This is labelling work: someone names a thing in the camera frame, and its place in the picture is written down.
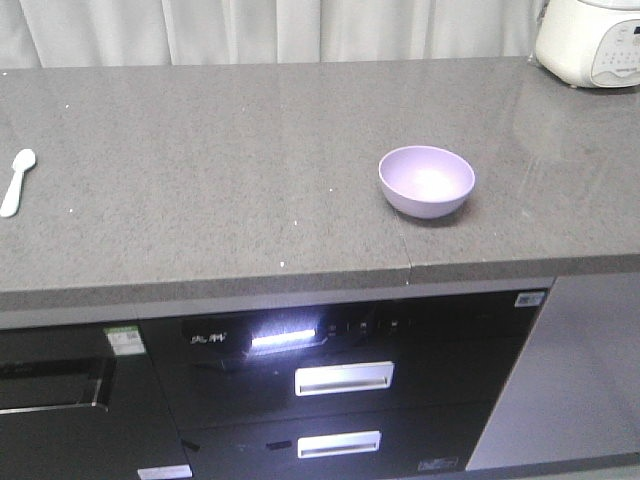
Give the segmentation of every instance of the rice cooker control panel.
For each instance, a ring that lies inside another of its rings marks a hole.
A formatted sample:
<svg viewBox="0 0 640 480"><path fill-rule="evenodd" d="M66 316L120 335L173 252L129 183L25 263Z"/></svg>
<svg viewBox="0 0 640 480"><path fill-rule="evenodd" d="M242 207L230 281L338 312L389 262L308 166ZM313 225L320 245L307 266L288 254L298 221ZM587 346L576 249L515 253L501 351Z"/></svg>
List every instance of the rice cooker control panel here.
<svg viewBox="0 0 640 480"><path fill-rule="evenodd" d="M640 18L618 23L604 35L591 77L602 87L640 84Z"/></svg>

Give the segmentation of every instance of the plastic spoon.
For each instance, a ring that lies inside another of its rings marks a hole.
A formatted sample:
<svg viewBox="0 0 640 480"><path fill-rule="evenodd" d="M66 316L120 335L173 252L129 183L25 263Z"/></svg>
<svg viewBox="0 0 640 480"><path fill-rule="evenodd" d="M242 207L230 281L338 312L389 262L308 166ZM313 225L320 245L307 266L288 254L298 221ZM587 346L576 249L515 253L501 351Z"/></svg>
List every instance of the plastic spoon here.
<svg viewBox="0 0 640 480"><path fill-rule="evenodd" d="M0 217L11 217L18 211L20 204L20 191L22 190L22 180L24 172L29 170L36 164L36 154L33 150L25 148L20 150L16 158L13 160L11 167L15 171L7 194L4 196L2 206L0 206Z"/></svg>

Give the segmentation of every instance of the label sticker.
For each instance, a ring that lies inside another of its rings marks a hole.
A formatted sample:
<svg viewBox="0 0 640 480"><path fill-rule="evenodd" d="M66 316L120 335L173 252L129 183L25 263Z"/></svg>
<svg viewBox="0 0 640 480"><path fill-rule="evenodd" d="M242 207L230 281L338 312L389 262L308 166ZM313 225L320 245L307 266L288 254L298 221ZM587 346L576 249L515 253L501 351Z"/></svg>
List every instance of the label sticker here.
<svg viewBox="0 0 640 480"><path fill-rule="evenodd" d="M105 328L104 333L116 356L138 355L146 352L138 327L135 325Z"/></svg>
<svg viewBox="0 0 640 480"><path fill-rule="evenodd" d="M450 470L458 465L458 457L445 458L428 458L418 463L419 472L428 472L431 470Z"/></svg>
<svg viewBox="0 0 640 480"><path fill-rule="evenodd" d="M544 300L546 292L522 292L516 298L516 308L538 307Z"/></svg>
<svg viewBox="0 0 640 480"><path fill-rule="evenodd" d="M139 468L140 480L177 480L178 478L191 478L189 465L171 465L169 467Z"/></svg>

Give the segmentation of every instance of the rice cooker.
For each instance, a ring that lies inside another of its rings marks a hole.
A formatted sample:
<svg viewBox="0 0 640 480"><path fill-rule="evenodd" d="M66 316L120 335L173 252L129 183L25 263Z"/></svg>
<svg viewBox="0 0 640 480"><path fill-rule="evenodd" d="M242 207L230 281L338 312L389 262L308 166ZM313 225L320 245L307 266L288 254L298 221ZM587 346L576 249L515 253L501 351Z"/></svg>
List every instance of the rice cooker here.
<svg viewBox="0 0 640 480"><path fill-rule="evenodd" d="M574 87L640 84L640 0L550 0L538 61Z"/></svg>

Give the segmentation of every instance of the white curtain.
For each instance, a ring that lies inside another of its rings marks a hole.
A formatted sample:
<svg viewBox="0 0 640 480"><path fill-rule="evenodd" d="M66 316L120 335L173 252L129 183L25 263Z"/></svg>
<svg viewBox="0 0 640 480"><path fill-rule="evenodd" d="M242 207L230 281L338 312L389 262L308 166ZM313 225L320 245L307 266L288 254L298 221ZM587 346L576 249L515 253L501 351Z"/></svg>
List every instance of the white curtain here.
<svg viewBox="0 0 640 480"><path fill-rule="evenodd" d="M0 0L0 68L527 55L544 0Z"/></svg>

